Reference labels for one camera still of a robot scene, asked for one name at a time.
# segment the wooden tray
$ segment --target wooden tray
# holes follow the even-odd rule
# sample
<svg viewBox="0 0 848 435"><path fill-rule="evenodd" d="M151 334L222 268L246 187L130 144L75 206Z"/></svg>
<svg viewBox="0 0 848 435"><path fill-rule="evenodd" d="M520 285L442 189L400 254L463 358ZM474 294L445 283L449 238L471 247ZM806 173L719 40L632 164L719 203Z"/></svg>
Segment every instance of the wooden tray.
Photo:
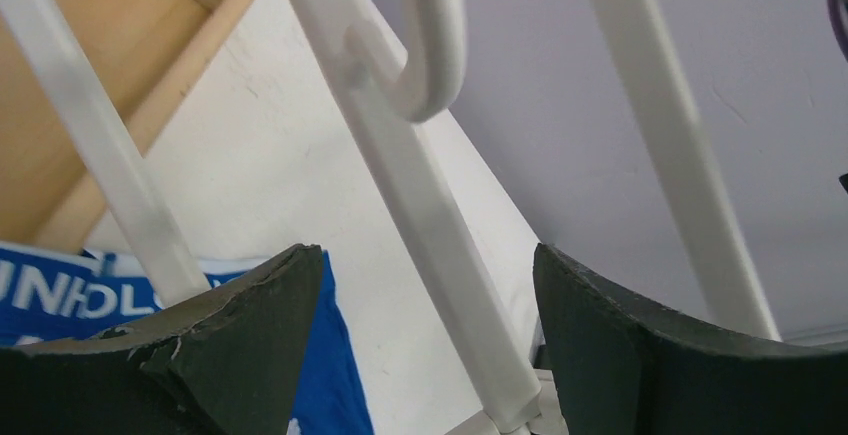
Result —
<svg viewBox="0 0 848 435"><path fill-rule="evenodd" d="M145 153L253 0L56 0ZM0 17L0 239L76 251L105 202Z"/></svg>

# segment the white rack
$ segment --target white rack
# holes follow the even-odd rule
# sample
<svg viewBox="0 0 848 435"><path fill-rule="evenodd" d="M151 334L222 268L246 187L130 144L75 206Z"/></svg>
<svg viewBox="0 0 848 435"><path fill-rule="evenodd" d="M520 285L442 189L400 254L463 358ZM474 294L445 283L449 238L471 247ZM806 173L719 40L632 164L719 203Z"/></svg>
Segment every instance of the white rack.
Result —
<svg viewBox="0 0 848 435"><path fill-rule="evenodd" d="M414 126L446 109L461 87L463 0L402 1L405 62L357 0L290 0L482 402L450 433L567 433L552 380L513 343L480 254ZM657 0L591 1L713 315L726 328L777 339ZM55 2L0 0L0 13L162 300L208 288Z"/></svg>

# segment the blue fabric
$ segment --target blue fabric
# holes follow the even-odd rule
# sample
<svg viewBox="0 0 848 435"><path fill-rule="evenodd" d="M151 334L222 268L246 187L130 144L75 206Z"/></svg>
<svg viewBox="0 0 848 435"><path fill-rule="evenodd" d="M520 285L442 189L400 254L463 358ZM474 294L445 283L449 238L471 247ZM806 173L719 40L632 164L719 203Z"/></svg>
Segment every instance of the blue fabric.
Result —
<svg viewBox="0 0 848 435"><path fill-rule="evenodd" d="M213 286L244 273L231 271L237 265L201 262ZM127 255L75 257L0 242L0 346L84 339L160 310L138 267ZM326 252L292 419L289 435L374 433Z"/></svg>

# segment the white tabletop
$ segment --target white tabletop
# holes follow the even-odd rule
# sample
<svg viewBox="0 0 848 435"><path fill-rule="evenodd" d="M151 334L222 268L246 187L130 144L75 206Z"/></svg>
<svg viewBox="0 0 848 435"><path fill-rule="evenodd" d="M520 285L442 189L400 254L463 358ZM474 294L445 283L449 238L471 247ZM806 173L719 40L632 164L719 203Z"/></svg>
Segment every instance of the white tabletop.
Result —
<svg viewBox="0 0 848 435"><path fill-rule="evenodd" d="M537 238L449 113L421 133L529 356ZM378 434L443 434L480 409L287 0L256 0L147 160L196 255L330 252ZM108 215L89 244L127 250Z"/></svg>

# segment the white letter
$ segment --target white letter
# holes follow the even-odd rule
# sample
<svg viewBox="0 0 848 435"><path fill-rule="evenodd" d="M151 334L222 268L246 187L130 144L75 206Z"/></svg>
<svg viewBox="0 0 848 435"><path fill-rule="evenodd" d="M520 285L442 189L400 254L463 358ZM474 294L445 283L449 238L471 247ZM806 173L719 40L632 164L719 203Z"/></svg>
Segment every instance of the white letter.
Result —
<svg viewBox="0 0 848 435"><path fill-rule="evenodd" d="M12 305L21 310L29 310L32 304L32 291L35 289L44 312L50 315L56 315L56 312L59 311L59 304L62 303L62 298L65 295L65 290L68 288L68 282L70 281L71 277L69 275L60 272L56 275L56 284L51 290L41 270L25 265L21 273L21 279L18 282L18 290L15 292L14 300L12 300Z"/></svg>
<svg viewBox="0 0 848 435"><path fill-rule="evenodd" d="M136 307L135 291L132 285L121 285L121 315L125 317L140 317L153 313L152 307Z"/></svg>
<svg viewBox="0 0 848 435"><path fill-rule="evenodd" d="M15 264L6 260L0 262L0 300L6 298L9 293L9 284L12 283L12 272L15 271Z"/></svg>
<svg viewBox="0 0 848 435"><path fill-rule="evenodd" d="M65 304L62 305L62 311L60 312L63 317L70 317L71 312L74 311L74 305L77 303L80 303L80 311L82 311L82 307L88 302L88 296L82 293L83 288L85 288L85 280L74 277L74 282L71 284L71 288L68 289L68 296L65 298Z"/></svg>
<svg viewBox="0 0 848 435"><path fill-rule="evenodd" d="M88 299L91 300L91 292L100 292L103 294L103 305L96 310L91 310L88 307L82 307L80 309L80 317L82 318L103 318L106 315L109 315L115 307L118 306L118 295L115 294L115 291L111 288L100 285L99 283L89 283L88 290Z"/></svg>

